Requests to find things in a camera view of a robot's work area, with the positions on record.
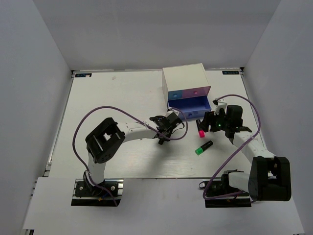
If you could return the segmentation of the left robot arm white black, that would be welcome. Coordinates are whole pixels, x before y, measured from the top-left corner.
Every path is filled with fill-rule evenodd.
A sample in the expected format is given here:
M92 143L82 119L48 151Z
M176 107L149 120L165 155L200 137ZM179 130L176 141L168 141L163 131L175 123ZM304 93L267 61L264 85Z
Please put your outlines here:
M103 191L106 162L113 158L122 143L159 139L158 143L163 144L169 141L180 124L182 120L174 111L168 111L165 116L150 117L142 123L118 123L111 117L106 118L85 139L89 155L88 172L84 177L87 190L92 195L99 195Z

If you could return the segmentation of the white drawer organizer box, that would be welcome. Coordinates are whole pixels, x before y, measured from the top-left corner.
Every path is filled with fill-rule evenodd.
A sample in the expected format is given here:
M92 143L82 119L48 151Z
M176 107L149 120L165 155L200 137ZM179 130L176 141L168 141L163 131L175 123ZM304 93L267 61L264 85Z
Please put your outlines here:
M169 91L211 86L202 63L162 69L162 89L168 99Z

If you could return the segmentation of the blue wide drawer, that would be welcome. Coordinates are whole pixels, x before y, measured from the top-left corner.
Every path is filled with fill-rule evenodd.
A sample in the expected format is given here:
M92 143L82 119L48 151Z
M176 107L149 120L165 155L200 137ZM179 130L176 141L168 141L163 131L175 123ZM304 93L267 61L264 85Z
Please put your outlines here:
M206 112L211 111L207 96L169 100L168 107L181 110L187 119L203 118Z

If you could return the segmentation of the orange cap highlighter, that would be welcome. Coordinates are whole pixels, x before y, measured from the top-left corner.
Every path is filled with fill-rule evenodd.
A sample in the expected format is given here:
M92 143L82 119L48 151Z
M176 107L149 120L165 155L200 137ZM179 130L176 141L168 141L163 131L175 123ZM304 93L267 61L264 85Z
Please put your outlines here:
M159 138L158 144L163 145L164 142L168 142L169 140L166 138Z

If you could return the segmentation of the pink cap highlighter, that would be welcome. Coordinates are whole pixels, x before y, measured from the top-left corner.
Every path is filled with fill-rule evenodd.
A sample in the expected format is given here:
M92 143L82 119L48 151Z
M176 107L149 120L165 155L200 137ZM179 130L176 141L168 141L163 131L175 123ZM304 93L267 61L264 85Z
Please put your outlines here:
M201 120L200 119L196 120L196 125L197 125L197 129L198 129L199 137L200 138L204 138L205 137L205 132L200 127L200 125L201 125Z

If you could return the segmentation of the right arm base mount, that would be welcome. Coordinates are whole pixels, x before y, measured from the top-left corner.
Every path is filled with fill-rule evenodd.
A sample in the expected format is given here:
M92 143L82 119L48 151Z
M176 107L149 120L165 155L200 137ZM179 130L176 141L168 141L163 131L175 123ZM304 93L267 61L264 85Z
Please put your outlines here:
M221 179L214 180L206 192L206 197L217 197L215 199L205 200L206 208L250 208L252 200L247 192L239 195L224 196L221 195L235 193L236 188L225 188L222 186Z

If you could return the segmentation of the pink small drawer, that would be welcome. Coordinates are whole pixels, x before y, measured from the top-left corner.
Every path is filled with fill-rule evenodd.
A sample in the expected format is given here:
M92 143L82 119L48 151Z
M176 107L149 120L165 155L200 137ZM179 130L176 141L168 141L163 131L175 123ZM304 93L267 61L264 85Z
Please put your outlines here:
M210 91L210 86L206 87L199 87L199 88L192 88L186 89L182 91L182 98L191 98L191 97L198 97L198 96L207 96Z

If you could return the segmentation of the light blue small drawer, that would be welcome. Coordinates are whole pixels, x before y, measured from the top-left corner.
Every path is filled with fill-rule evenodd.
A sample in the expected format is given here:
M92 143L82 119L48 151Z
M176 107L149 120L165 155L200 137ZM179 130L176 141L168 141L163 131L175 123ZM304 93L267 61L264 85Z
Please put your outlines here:
M181 98L182 98L182 90L168 92L168 100L175 100L175 99L181 99Z

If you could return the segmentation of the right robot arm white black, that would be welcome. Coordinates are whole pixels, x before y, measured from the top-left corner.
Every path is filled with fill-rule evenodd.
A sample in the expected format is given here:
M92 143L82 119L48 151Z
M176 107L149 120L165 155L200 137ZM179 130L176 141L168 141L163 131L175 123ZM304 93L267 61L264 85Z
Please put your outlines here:
M205 198L215 200L248 193L253 201L289 201L291 199L290 162L277 157L261 145L252 130L243 125L243 109L227 105L206 112L200 127L204 132L224 131L229 141L251 162L249 173L225 171L219 181L210 180L205 186Z

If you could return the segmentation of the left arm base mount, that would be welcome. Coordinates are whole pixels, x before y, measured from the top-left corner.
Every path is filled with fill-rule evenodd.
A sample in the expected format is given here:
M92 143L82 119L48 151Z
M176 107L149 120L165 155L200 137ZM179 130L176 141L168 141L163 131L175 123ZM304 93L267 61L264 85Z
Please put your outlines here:
M101 186L113 195L98 187L90 186L83 179L76 179L71 200L71 206L83 207L115 207L119 205L123 193L123 179L106 179Z

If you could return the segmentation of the green cap highlighter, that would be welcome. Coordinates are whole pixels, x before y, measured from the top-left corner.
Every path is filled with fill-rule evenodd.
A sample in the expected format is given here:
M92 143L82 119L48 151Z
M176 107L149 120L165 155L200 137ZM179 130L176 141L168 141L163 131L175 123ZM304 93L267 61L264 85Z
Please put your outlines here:
M210 148L213 145L213 141L208 141L206 143L204 143L202 146L200 146L199 148L197 148L195 150L195 153L197 155L202 154L204 151L206 151L208 148Z

